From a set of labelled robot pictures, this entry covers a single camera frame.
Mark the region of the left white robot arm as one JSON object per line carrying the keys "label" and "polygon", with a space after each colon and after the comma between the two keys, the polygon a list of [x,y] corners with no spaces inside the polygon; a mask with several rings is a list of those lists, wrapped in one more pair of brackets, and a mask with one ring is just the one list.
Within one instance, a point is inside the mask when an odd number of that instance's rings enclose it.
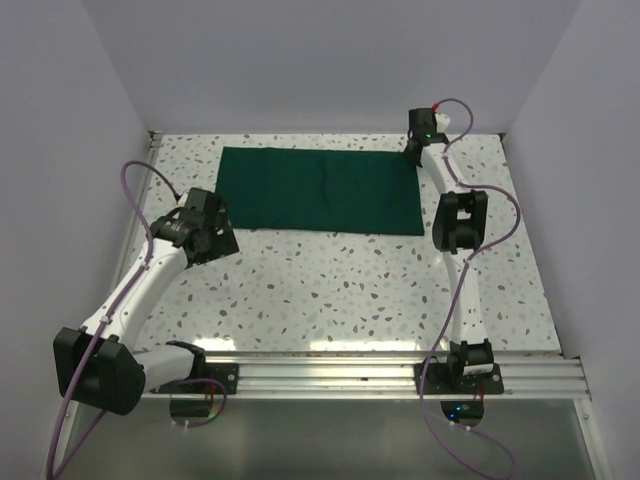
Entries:
{"label": "left white robot arm", "polygon": [[101,307],[80,328],[63,328],[53,341],[60,394],[99,410],[129,414],[152,390],[177,384],[201,390],[205,353],[172,340],[146,353],[133,348],[168,287],[186,270],[236,254],[226,201],[190,189],[177,207],[146,227],[147,243]]}

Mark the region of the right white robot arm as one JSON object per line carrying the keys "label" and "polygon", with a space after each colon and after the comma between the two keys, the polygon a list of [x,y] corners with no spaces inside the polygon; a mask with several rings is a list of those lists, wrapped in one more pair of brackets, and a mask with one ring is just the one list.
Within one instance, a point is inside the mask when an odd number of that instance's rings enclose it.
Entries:
{"label": "right white robot arm", "polygon": [[466,185],[459,167],[442,154],[450,144],[446,135],[449,118],[435,107],[408,111],[408,140],[403,156],[427,169],[439,201],[432,222],[432,241],[445,262],[452,291],[449,354],[444,364],[431,367],[428,376],[446,381],[457,392],[468,392],[481,375],[494,367],[494,357],[482,319],[477,274],[468,257],[485,238],[488,195]]}

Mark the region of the green surgical drape cloth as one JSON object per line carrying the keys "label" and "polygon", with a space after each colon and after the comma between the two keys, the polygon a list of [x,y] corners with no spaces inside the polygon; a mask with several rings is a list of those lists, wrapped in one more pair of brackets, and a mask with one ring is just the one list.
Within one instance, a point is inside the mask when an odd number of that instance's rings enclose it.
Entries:
{"label": "green surgical drape cloth", "polygon": [[424,233],[417,171],[397,152],[226,147],[216,191],[236,228]]}

